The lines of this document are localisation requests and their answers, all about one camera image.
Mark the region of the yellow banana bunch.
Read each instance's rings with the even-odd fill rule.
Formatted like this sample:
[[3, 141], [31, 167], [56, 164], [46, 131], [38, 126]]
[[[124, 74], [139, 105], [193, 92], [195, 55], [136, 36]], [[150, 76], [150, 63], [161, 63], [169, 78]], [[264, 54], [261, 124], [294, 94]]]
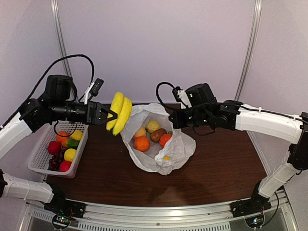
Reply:
[[132, 102], [123, 93], [117, 92], [114, 95], [110, 110], [117, 114], [117, 119], [106, 123], [106, 130], [111, 131], [114, 136], [118, 135], [125, 127], [132, 111]]

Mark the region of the white plastic bag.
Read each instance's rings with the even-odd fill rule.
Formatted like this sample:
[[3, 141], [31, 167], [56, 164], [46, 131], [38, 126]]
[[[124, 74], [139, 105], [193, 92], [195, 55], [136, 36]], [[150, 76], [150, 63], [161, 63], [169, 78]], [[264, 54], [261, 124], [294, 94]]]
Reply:
[[[157, 103], [132, 107], [128, 123], [120, 135], [132, 161], [143, 171], [168, 175], [171, 171], [181, 168], [195, 152], [195, 140], [181, 129], [174, 129], [168, 117], [169, 113]], [[141, 152], [134, 147], [133, 135], [150, 120], [157, 121], [166, 131], [173, 131], [173, 134], [164, 148], [161, 148], [159, 143], [150, 141], [149, 150]], [[164, 156], [169, 156], [170, 160], [163, 160]]]

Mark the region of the orange fruit from bag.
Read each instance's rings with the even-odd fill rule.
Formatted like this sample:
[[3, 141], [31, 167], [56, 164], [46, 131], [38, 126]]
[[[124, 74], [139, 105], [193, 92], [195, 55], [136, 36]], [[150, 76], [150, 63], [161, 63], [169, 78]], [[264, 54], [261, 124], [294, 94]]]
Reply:
[[137, 137], [134, 142], [136, 150], [146, 152], [150, 148], [150, 141], [147, 137]]

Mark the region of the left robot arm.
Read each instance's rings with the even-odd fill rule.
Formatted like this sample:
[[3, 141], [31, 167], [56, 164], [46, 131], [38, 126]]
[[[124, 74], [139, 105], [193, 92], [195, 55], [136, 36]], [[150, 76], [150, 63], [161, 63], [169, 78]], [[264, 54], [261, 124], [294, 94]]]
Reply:
[[[78, 103], [70, 100], [70, 92], [76, 91], [73, 79], [64, 75], [50, 75], [45, 90], [38, 99], [29, 98], [16, 114], [0, 130], [0, 156], [4, 157], [19, 142], [53, 122], [68, 121], [85, 125], [100, 125], [117, 118], [117, 113], [99, 102], [85, 99]], [[0, 173], [1, 197], [16, 197], [43, 203], [54, 213], [64, 214], [69, 202], [63, 191], [46, 182], [13, 177]]]

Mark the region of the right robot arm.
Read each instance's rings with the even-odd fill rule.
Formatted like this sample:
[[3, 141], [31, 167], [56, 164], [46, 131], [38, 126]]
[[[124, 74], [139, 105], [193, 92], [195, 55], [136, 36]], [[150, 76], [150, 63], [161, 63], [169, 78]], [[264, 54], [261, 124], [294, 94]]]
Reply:
[[180, 109], [169, 116], [174, 128], [208, 126], [212, 130], [251, 131], [290, 143], [287, 157], [267, 177], [255, 185], [251, 198], [245, 200], [250, 212], [266, 208], [269, 198], [294, 175], [308, 168], [308, 115], [287, 115], [256, 108], [239, 101], [219, 103], [210, 86], [197, 84], [186, 90], [174, 87], [172, 93]]

